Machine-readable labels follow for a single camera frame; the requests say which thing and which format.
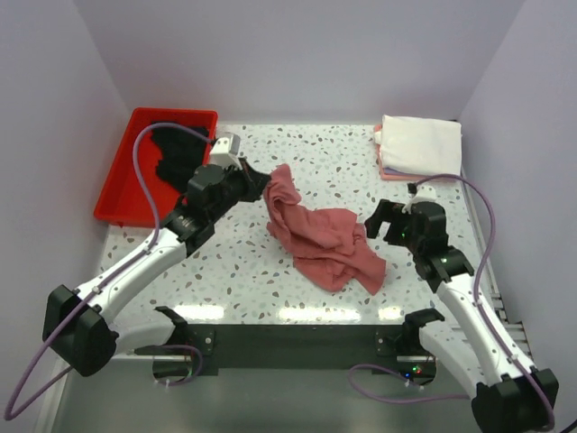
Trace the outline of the dusty red t-shirt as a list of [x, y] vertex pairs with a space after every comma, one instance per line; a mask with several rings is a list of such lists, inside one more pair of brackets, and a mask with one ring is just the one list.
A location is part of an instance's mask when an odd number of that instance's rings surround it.
[[380, 291], [386, 261], [369, 247], [365, 226], [355, 213], [303, 206], [287, 164], [270, 174], [263, 198], [270, 218], [267, 230], [308, 280], [328, 292], [340, 291], [352, 280], [372, 296]]

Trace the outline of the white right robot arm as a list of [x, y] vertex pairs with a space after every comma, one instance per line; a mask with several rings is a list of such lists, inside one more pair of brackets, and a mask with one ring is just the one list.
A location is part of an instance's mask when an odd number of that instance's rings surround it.
[[367, 236], [376, 237], [382, 224], [389, 226], [385, 242], [410, 251], [418, 276], [466, 338], [452, 337], [436, 309], [423, 309], [405, 318], [399, 340], [404, 348], [414, 355], [427, 351], [444, 365], [466, 390], [481, 431], [553, 430], [559, 383], [551, 370], [536, 367], [481, 293], [481, 273], [449, 242], [444, 208], [383, 199], [365, 222]]

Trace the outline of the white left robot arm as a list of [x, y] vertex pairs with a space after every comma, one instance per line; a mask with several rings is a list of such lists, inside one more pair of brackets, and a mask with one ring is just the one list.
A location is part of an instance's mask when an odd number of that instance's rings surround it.
[[269, 174], [256, 171], [245, 159], [226, 168], [198, 168], [173, 210], [137, 248], [76, 289], [60, 285], [50, 293], [43, 342], [80, 375], [100, 371], [119, 350], [120, 336], [112, 324], [121, 310], [203, 246], [237, 203], [261, 199], [269, 182]]

